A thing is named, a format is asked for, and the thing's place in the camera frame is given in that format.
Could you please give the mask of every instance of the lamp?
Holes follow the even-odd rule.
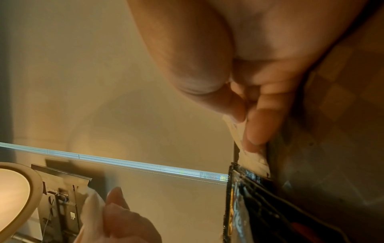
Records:
[[[31,217],[42,195],[43,183],[37,172],[24,165],[0,162],[0,242]]]

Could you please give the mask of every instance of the hand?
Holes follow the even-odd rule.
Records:
[[[161,243],[161,236],[147,218],[132,212],[121,188],[112,189],[103,212],[104,232],[118,238],[116,243]]]
[[[188,98],[237,122],[258,152],[290,111],[303,73],[366,0],[127,0],[157,66]]]

